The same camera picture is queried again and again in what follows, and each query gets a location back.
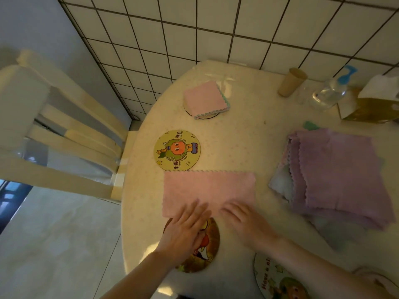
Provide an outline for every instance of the chair backrest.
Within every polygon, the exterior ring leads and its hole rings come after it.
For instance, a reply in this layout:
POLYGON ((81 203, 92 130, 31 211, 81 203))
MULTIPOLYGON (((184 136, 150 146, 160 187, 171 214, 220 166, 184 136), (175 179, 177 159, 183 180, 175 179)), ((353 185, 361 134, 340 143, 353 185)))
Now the chair backrest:
POLYGON ((109 110, 47 59, 23 50, 17 62, 19 65, 0 70, 0 178, 109 198, 110 185, 42 167, 12 153, 23 138, 28 137, 57 151, 101 165, 112 173, 117 172, 123 147, 47 104, 51 87, 56 87, 65 98, 105 125, 123 145, 128 135, 128 130, 109 110), (33 123, 41 117, 66 129, 65 134, 58 135, 33 123))

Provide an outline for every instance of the stack of purple cloths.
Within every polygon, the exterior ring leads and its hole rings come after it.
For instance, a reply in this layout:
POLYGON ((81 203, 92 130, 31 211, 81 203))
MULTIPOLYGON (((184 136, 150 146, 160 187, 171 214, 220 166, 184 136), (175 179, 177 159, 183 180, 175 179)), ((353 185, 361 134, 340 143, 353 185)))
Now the stack of purple cloths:
POLYGON ((291 210, 304 215, 333 247, 337 243, 333 238, 343 231, 352 229, 357 235, 359 229, 382 230, 395 222, 370 137, 330 129, 296 131, 288 137, 286 155, 289 174, 284 178, 291 181, 276 189, 284 176, 283 164, 269 186, 283 194, 291 210))

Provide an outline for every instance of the pink microfiber towel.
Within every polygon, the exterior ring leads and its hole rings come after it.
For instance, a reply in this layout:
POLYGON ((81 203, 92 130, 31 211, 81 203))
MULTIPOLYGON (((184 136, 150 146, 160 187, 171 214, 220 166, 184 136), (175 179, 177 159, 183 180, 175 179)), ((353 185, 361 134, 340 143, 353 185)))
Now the pink microfiber towel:
POLYGON ((297 136, 307 206, 351 212, 381 227, 395 222, 370 137, 330 129, 299 131, 297 136))
MULTIPOLYGON (((307 184, 301 173, 302 167, 299 166, 299 146, 299 137, 297 136, 297 132, 295 132, 289 136, 288 142, 288 160, 294 183, 294 194, 292 201, 290 201, 292 211, 301 215, 322 216, 334 221, 353 222, 365 228, 381 229, 380 225, 376 224, 371 218, 365 216, 351 212, 337 211, 334 208, 313 208, 306 205, 305 193, 307 184)), ((328 172, 323 171, 323 175, 328 176, 328 172)))
POLYGON ((188 113, 195 119, 230 109, 229 102, 222 95, 215 81, 185 90, 184 100, 188 113))
POLYGON ((255 174, 230 171, 165 171, 162 215, 173 217, 184 204, 208 202, 212 216, 230 200, 255 205, 255 174))

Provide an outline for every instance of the cartoon character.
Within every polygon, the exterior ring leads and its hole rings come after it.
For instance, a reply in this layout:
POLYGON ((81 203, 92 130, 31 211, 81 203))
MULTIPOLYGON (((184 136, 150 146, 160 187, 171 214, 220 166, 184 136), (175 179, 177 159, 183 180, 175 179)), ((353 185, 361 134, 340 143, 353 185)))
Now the cartoon character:
POLYGON ((165 143, 165 148, 157 150, 158 158, 166 157, 170 161, 182 160, 187 155, 187 152, 198 153, 198 144, 191 143, 187 145, 183 139, 174 138, 165 143))
POLYGON ((308 291, 298 280, 285 277, 280 281, 279 287, 270 287, 273 299, 310 299, 308 291))
MULTIPOLYGON (((206 221, 200 231, 205 231, 207 229, 208 225, 209 225, 209 223, 208 223, 208 221, 206 221)), ((206 246, 208 244, 209 244, 209 236, 207 234, 205 234, 205 236, 202 238, 200 246, 196 250, 194 250, 193 255, 198 258, 201 258, 203 260, 209 261, 207 250, 206 250, 206 246)))

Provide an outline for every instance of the plastic bottle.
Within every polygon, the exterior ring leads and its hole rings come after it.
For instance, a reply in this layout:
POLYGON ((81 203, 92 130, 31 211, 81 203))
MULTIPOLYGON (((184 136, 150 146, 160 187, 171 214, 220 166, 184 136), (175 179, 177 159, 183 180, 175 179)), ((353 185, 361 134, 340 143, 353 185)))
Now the plastic bottle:
POLYGON ((311 105, 313 107, 325 111, 344 97, 350 76, 357 71, 355 67, 350 65, 344 67, 349 70, 348 74, 342 75, 338 79, 326 81, 322 90, 317 90, 312 94, 311 105))

